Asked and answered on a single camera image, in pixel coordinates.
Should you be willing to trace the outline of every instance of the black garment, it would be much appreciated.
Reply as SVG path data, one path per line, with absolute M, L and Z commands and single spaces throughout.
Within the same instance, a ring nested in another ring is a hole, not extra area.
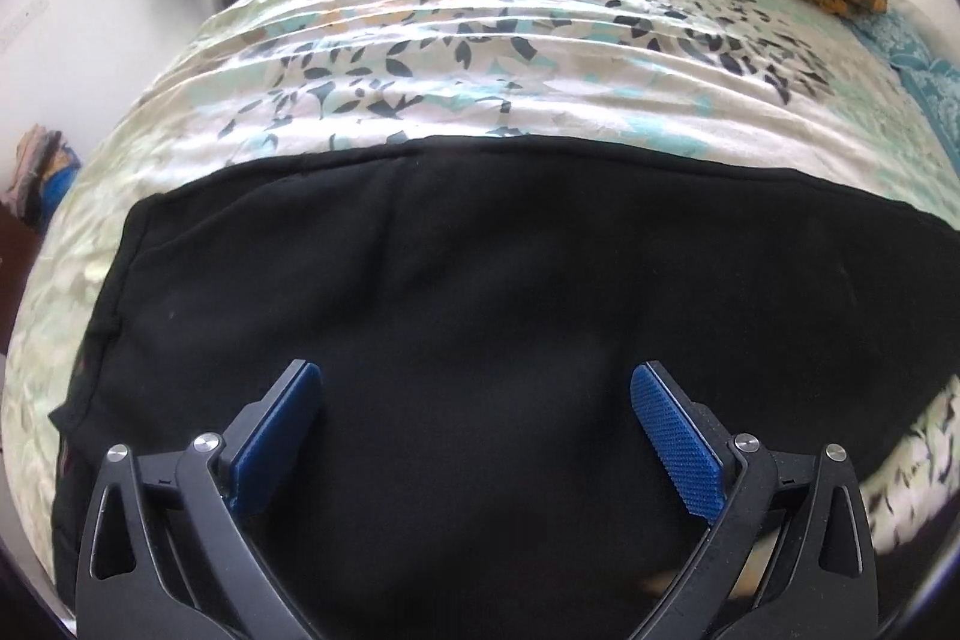
M 320 629 L 622 640 L 701 531 L 638 363 L 867 477 L 960 368 L 957 311 L 949 226 L 790 170 L 538 137 L 232 167 L 128 217 L 52 416 L 58 583 L 110 445 L 181 450 L 302 357 L 325 415 L 253 534 Z

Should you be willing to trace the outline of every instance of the white wall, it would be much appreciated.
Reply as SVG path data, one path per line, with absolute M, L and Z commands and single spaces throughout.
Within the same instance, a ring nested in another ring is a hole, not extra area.
M 32 124 L 80 157 L 216 11 L 216 0 L 0 0 L 0 189 Z

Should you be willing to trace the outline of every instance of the mattress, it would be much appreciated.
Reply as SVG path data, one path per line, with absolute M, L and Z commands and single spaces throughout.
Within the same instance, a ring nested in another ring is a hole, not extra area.
M 11 339 L 3 451 L 52 572 L 77 347 L 131 205 L 272 155 L 430 135 L 606 140 L 790 167 L 960 227 L 960 181 L 889 66 L 800 0 L 243 0 L 210 19 L 54 216 Z M 960 380 L 863 485 L 880 552 L 957 489 Z

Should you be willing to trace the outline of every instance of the silver screw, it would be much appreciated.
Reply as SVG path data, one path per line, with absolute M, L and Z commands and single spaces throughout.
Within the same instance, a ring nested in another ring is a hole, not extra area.
M 114 445 L 107 451 L 107 461 L 123 461 L 130 453 L 130 448 L 126 445 Z
M 220 438 L 216 434 L 201 434 L 193 441 L 193 449 L 199 453 L 209 453 L 220 444 Z
M 832 458 L 834 461 L 846 461 L 847 451 L 843 445 L 837 445 L 833 442 L 827 445 L 827 458 Z
M 760 441 L 752 434 L 738 434 L 733 437 L 733 444 L 743 453 L 757 453 L 760 450 Z

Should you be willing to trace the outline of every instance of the textured blue pad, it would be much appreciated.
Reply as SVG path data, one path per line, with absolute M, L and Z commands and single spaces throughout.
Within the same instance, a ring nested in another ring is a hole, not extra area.
M 267 509 L 296 463 L 306 432 L 323 405 L 320 370 L 306 363 L 238 453 L 230 468 L 227 507 L 234 515 Z
M 647 365 L 634 370 L 630 403 L 688 512 L 714 524 L 726 503 L 720 463 Z

